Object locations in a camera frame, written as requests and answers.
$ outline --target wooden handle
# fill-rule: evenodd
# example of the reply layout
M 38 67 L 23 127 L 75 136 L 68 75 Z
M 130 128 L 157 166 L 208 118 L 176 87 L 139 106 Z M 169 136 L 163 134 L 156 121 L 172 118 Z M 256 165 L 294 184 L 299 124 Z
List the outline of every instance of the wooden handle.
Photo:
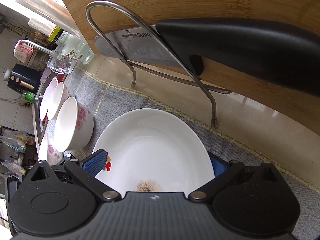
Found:
M 34 86 L 33 86 L 33 85 L 30 85 L 30 84 L 28 84 L 28 83 L 26 83 L 26 82 L 24 82 L 24 81 L 21 81 L 20 85 L 22 85 L 22 86 L 24 86 L 24 87 L 26 87 L 26 88 L 29 88 L 29 89 L 31 89 L 31 90 L 34 89 Z

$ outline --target blue gripper pad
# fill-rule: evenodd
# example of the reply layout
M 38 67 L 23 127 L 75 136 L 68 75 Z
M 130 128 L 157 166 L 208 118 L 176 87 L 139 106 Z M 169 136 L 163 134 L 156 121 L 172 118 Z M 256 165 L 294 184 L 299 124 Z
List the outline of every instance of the blue gripper pad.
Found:
M 208 154 L 213 167 L 214 177 L 218 177 L 221 173 L 227 170 L 227 168 L 229 167 L 229 163 L 214 155 L 212 152 L 208 151 Z
M 84 158 L 79 166 L 92 176 L 96 176 L 106 166 L 107 152 L 98 150 Z

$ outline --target plastic bag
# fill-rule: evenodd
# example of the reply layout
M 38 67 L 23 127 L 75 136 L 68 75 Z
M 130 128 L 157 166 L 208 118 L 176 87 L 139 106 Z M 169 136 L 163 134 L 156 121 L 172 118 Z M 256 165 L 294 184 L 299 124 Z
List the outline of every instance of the plastic bag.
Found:
M 7 133 L 6 135 L 1 135 L 0 136 L 0 140 L 2 138 L 6 138 L 6 139 L 18 139 L 22 142 L 24 142 L 24 144 L 27 145 L 35 145 L 36 141 L 34 139 L 34 137 L 28 135 L 25 132 L 21 132 L 21 131 L 17 131 L 17 132 L 10 132 Z
M 16 177 L 17 179 L 19 178 L 19 176 L 17 174 L 14 174 L 11 171 L 8 171 L 6 173 L 0 173 L 0 177 L 3 177 L 3 178 L 5 178 L 5 177 L 10 177 L 10 178 Z
M 15 163 L 4 162 L 1 164 L 5 166 L 9 171 L 11 171 L 12 173 L 18 176 L 26 174 L 26 170 Z
M 17 152 L 22 152 L 22 153 L 26 152 L 26 145 L 24 144 L 23 141 L 19 139 L 7 138 L 6 136 L 1 135 L 0 141 L 8 145 L 10 148 L 14 149 Z

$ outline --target metal screw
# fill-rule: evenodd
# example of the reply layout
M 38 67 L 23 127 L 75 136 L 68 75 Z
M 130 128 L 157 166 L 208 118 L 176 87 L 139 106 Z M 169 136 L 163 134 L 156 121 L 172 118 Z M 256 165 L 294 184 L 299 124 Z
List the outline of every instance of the metal screw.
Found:
M 114 199 L 118 197 L 119 193 L 113 190 L 106 191 L 102 194 L 102 196 L 106 199 Z
M 193 199 L 204 199 L 207 196 L 203 191 L 194 191 L 191 193 Z

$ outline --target kitchen knife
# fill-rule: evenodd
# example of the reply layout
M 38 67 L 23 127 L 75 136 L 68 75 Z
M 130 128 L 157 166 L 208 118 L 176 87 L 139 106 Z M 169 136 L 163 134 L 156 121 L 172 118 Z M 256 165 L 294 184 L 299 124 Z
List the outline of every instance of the kitchen knife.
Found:
M 201 57 L 278 84 L 320 96 L 320 37 L 296 26 L 244 18 L 170 19 L 156 23 L 161 37 L 195 74 Z M 142 28 L 107 34 L 128 60 L 179 66 Z M 116 57 L 96 37 L 99 51 Z

